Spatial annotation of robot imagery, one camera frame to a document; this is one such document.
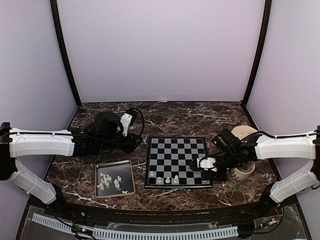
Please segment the black left frame post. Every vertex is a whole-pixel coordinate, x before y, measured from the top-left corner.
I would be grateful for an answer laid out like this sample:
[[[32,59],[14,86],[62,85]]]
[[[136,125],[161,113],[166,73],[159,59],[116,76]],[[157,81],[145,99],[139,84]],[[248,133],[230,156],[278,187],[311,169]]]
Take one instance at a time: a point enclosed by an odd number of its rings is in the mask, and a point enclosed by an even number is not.
[[[55,35],[56,35],[56,39],[59,47],[60,56],[62,59],[62,63],[64,66],[64,70],[67,76],[68,84],[69,84],[73,99],[75,101],[76,106],[79,108],[82,105],[82,101],[76,86],[76,81],[74,79],[71,64],[69,61],[69,56],[67,53],[67,48],[65,44],[65,39],[64,39],[60,14],[59,14],[58,1],[50,0],[49,2],[50,2],[51,14],[52,14]]]

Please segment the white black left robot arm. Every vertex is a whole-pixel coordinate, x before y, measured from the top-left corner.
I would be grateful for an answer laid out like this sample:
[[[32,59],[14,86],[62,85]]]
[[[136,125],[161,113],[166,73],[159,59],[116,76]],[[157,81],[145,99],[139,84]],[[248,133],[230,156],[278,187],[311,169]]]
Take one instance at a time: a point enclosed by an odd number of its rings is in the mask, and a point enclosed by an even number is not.
[[[25,167],[18,157],[58,155],[86,157],[115,149],[133,152],[142,142],[140,135],[117,134],[115,138],[90,135],[84,130],[31,131],[12,128],[9,122],[0,125],[0,179],[18,186],[27,194],[50,206],[60,218],[71,213],[59,187],[39,178]]]

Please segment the black grey chessboard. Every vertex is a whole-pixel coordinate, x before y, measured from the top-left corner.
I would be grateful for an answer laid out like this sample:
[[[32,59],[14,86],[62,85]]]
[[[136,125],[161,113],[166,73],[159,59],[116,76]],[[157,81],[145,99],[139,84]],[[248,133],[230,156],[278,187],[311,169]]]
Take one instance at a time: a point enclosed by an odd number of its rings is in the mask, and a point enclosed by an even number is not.
[[[152,136],[148,140],[145,172],[145,189],[211,189],[213,184],[203,183],[202,172],[190,168],[192,160],[207,155],[204,137],[160,137]],[[175,184],[175,175],[179,183]]]

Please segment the round wooden bird coaster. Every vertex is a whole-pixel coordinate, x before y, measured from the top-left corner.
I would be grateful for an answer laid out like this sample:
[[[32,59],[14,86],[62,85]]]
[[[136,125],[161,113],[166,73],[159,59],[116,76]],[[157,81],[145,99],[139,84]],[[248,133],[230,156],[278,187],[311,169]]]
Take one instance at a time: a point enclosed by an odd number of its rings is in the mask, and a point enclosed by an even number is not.
[[[231,130],[231,133],[239,140],[243,140],[245,137],[258,132],[255,128],[248,125],[239,125]]]

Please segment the cream floral mug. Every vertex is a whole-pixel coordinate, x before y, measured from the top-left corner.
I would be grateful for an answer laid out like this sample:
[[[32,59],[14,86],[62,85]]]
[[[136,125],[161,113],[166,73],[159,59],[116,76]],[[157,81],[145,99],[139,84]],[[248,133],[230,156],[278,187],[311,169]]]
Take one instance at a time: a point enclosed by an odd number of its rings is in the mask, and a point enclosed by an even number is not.
[[[231,168],[227,171],[225,184],[230,188],[238,188],[255,170],[256,165],[249,161],[242,166]]]

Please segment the white chess piece cluster left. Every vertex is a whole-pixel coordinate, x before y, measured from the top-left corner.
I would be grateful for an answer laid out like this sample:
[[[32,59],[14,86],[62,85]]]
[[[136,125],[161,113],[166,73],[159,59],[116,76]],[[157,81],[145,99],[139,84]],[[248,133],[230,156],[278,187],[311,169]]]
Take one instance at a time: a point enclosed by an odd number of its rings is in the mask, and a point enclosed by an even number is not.
[[[100,173],[100,183],[104,184],[105,187],[109,187],[111,184],[112,177],[109,174]]]

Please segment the metal tray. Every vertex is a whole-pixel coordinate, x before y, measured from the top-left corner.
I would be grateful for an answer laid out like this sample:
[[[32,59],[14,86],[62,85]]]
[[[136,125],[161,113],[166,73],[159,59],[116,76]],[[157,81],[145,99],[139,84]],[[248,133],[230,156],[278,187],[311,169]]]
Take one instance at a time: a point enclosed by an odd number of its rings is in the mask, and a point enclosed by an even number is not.
[[[105,187],[103,190],[97,188],[97,185],[101,182],[100,173],[108,174],[112,180],[109,187]],[[119,188],[115,187],[114,180],[120,176],[122,181]],[[95,166],[95,196],[97,198],[110,198],[119,197],[122,195],[132,195],[136,192],[135,181],[133,175],[133,168],[130,160],[97,164]]]

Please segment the black frame post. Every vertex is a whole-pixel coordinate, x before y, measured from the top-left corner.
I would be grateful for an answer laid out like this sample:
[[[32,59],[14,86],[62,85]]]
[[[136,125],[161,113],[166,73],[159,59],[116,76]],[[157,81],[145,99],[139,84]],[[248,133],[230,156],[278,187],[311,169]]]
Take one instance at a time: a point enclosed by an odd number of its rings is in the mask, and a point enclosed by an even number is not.
[[[56,35],[56,39],[59,47],[60,56],[62,59],[62,63],[64,66],[64,70],[67,76],[68,84],[69,84],[73,99],[75,101],[76,106],[79,108],[82,105],[82,101],[76,86],[76,81],[74,79],[71,64],[69,61],[69,56],[67,53],[67,48],[65,44],[65,39],[64,39],[60,14],[59,14],[58,1],[50,0],[49,2],[50,2],[51,14],[52,14],[55,35]]]
[[[251,96],[251,93],[252,93],[252,90],[253,90],[253,87],[255,84],[257,74],[258,74],[258,69],[260,66],[261,59],[262,59],[264,45],[265,45],[267,32],[268,32],[268,26],[269,26],[271,9],[272,9],[272,2],[273,2],[272,0],[265,0],[264,1],[263,15],[262,15],[262,20],[261,20],[261,27],[260,27],[257,46],[256,46],[256,51],[255,51],[250,75],[248,78],[247,86],[246,86],[246,89],[244,92],[244,96],[243,96],[243,99],[241,100],[241,106],[243,108],[247,107],[247,104],[250,100],[250,96]]]

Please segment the black right frame post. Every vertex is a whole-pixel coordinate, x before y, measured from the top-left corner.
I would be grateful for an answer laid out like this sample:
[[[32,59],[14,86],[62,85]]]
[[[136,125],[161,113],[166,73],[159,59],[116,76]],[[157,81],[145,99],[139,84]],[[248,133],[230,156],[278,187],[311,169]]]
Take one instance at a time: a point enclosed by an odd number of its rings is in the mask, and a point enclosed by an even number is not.
[[[262,20],[261,20],[261,27],[260,27],[257,46],[256,46],[256,51],[255,51],[250,75],[248,78],[247,86],[246,86],[246,89],[244,92],[244,96],[243,96],[243,99],[241,100],[241,106],[243,108],[247,107],[247,104],[250,100],[250,96],[251,96],[251,93],[252,93],[252,90],[253,90],[253,87],[255,84],[257,74],[258,74],[258,69],[260,66],[261,59],[262,59],[264,45],[265,45],[267,32],[268,32],[268,26],[269,26],[271,9],[272,9],[272,2],[273,2],[272,0],[265,0],[264,1],[263,15],[262,15]]]

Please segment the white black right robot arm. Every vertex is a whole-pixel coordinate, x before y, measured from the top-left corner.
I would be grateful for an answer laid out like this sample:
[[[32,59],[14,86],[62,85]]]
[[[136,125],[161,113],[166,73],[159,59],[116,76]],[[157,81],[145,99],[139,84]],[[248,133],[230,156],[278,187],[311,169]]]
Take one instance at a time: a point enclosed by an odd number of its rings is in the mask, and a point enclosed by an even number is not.
[[[287,135],[271,135],[254,130],[241,135],[224,129],[212,143],[218,152],[196,159],[203,171],[202,179],[210,182],[226,180],[227,171],[262,160],[303,160],[305,164],[285,178],[266,186],[255,213],[266,217],[286,199],[320,184],[320,129]]]

